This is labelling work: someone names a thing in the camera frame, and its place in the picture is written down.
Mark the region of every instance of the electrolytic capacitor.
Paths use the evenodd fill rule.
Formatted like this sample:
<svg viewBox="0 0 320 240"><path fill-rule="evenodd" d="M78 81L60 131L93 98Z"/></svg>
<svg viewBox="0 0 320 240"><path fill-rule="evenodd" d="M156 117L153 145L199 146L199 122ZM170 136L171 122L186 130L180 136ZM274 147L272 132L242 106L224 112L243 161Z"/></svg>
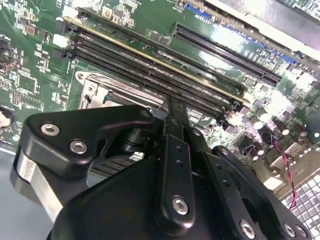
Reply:
<svg viewBox="0 0 320 240"><path fill-rule="evenodd" d="M264 126L264 124L257 117L253 117L251 119L251 124L252 124L253 128L256 130L261 129Z"/></svg>
<svg viewBox="0 0 320 240"><path fill-rule="evenodd" d="M284 124L283 121L277 121L276 122L276 127L279 129L280 133L285 136L289 134L289 129L287 128L287 126Z"/></svg>
<svg viewBox="0 0 320 240"><path fill-rule="evenodd" d="M261 156L261 155L263 155L265 153L265 151L263 150L263 148L262 148L262 146L261 146L261 144L259 142L256 141L254 143L254 146L255 146L254 150L256 151L256 153L259 156Z"/></svg>
<svg viewBox="0 0 320 240"><path fill-rule="evenodd" d="M300 123L296 123L293 127L300 137L306 137L308 135L306 129Z"/></svg>
<svg viewBox="0 0 320 240"><path fill-rule="evenodd" d="M257 151L256 151L255 149L253 149L253 150L250 152L250 157L252 158L253 161L258 160L259 155L258 155L258 153L257 153Z"/></svg>
<svg viewBox="0 0 320 240"><path fill-rule="evenodd" d="M270 114L267 113L267 111L264 110L264 109L260 109L260 110L257 112L257 116L258 116L258 118L259 118L262 122L266 122L266 121L268 121L268 120L271 118Z"/></svg>
<svg viewBox="0 0 320 240"><path fill-rule="evenodd" d="M211 148L212 148L212 149L213 149L214 147L216 147L216 146L221 145L220 140L219 140L219 138L217 138L217 137L211 138L210 143L211 143Z"/></svg>

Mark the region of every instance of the cable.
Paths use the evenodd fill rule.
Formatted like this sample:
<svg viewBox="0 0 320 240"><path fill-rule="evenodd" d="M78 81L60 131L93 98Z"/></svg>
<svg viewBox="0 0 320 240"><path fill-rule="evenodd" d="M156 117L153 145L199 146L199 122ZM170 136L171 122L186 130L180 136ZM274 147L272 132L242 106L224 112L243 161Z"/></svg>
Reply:
<svg viewBox="0 0 320 240"><path fill-rule="evenodd" d="M297 196L298 195L297 195L295 184L294 184L294 176L292 174L292 171L291 171L290 165L289 165L288 154L284 153L281 150L281 148L278 145L278 142L275 141L274 142L274 146L283 156L284 165L286 167L286 171L287 171L287 174L288 174L288 177L289 177L289 181L290 181L290 184L291 184L293 200L292 200L292 203L291 203L291 206L290 206L289 210L292 211L292 209L297 206Z"/></svg>

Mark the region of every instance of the screw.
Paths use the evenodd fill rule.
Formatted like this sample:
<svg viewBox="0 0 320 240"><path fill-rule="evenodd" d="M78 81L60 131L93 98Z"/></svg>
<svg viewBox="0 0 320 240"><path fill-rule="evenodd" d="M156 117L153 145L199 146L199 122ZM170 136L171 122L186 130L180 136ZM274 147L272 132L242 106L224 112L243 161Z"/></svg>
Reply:
<svg viewBox="0 0 320 240"><path fill-rule="evenodd" d="M40 129L47 136L57 136L60 133L60 128L52 123L43 124Z"/></svg>
<svg viewBox="0 0 320 240"><path fill-rule="evenodd" d="M140 113L142 114L142 116L146 117L146 118L150 118L150 112L147 110L141 110Z"/></svg>
<svg viewBox="0 0 320 240"><path fill-rule="evenodd" d="M229 155L229 152L228 152L226 149L222 148L221 151L222 151L222 153L223 153L224 155L226 155L226 156Z"/></svg>
<svg viewBox="0 0 320 240"><path fill-rule="evenodd" d="M254 239L256 234L252 226L246 221L246 220L241 220L240 221L240 227L242 232L249 238L249 239Z"/></svg>
<svg viewBox="0 0 320 240"><path fill-rule="evenodd" d="M171 118L171 122L174 124L174 125L179 125L178 121L175 119L175 118Z"/></svg>
<svg viewBox="0 0 320 240"><path fill-rule="evenodd" d="M290 227L288 224L284 223L283 224L284 226L284 229L286 230L286 232L291 236L291 237L295 237L296 236L296 233L295 231L292 229L292 227Z"/></svg>
<svg viewBox="0 0 320 240"><path fill-rule="evenodd" d="M181 197L174 197L172 199L172 206L180 215L186 215L188 213L188 205Z"/></svg>
<svg viewBox="0 0 320 240"><path fill-rule="evenodd" d="M70 150L76 154L84 154L88 147L83 141L74 140L70 143Z"/></svg>
<svg viewBox="0 0 320 240"><path fill-rule="evenodd" d="M193 132L194 132L194 134L197 135L197 136L200 136L200 135L201 135L201 132L200 132L198 129L196 129L196 128L193 129Z"/></svg>
<svg viewBox="0 0 320 240"><path fill-rule="evenodd" d="M299 232L302 236L304 236L305 238L307 237L307 233L305 232L305 230L304 230L302 227L300 227L299 225L295 225L295 227L296 227L296 229L298 229L298 232Z"/></svg>

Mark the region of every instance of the black mechanical arm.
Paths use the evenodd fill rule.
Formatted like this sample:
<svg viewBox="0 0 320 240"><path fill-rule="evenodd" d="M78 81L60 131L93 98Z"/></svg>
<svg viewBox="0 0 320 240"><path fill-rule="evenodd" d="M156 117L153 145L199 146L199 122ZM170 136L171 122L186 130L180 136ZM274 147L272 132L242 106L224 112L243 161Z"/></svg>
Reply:
<svg viewBox="0 0 320 240"><path fill-rule="evenodd" d="M54 223L48 240L310 240L305 226L223 146L210 150L185 105L30 116L11 172ZM90 168L140 160L88 188Z"/></svg>

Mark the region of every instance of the black metal bracket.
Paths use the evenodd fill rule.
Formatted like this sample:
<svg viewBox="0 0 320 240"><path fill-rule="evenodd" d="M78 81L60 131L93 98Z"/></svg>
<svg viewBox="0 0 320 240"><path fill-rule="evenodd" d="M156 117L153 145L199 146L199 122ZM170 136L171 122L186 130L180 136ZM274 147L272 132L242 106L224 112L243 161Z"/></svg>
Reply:
<svg viewBox="0 0 320 240"><path fill-rule="evenodd" d="M150 232L143 230L140 239L150 239L151 233L157 234L151 238L159 240L202 236L228 240L311 239L300 221L229 150L222 146L209 149L201 132L190 127L183 103L169 97L167 105L165 120L137 105L43 113L26 120L13 170L23 176L21 183L30 184L36 193L29 194L28 188L28 195L45 208L50 204L41 192L41 184L26 172L27 163L36 168L32 173L37 173L38 179L48 180L46 187L60 206L51 218L57 217L52 240L64 239L58 234L60 230L74 236L70 239L79 239L84 225L90 226L85 233L101 238L96 230L108 228L105 219L110 218L106 214L115 214L115 225L123 220L118 216L122 210L108 201L127 203L127 198L134 198L132 206L127 203L130 206L126 208L132 213L129 217L137 219L137 228L151 227ZM130 156L135 151L145 153L145 159L86 190L83 182L92 165ZM21 156L26 160L23 166ZM136 186L137 192L118 189L118 185L132 186L134 179L141 184ZM56 183L65 183L66 187ZM77 190L65 195L63 191L70 191L72 186L78 186ZM110 196L106 190L116 195ZM141 218L135 207L144 206ZM88 218L92 216L93 223L92 219L82 219L79 226L74 224L79 209ZM110 231L105 231L103 237L109 237ZM120 231L117 238L128 236Z"/></svg>

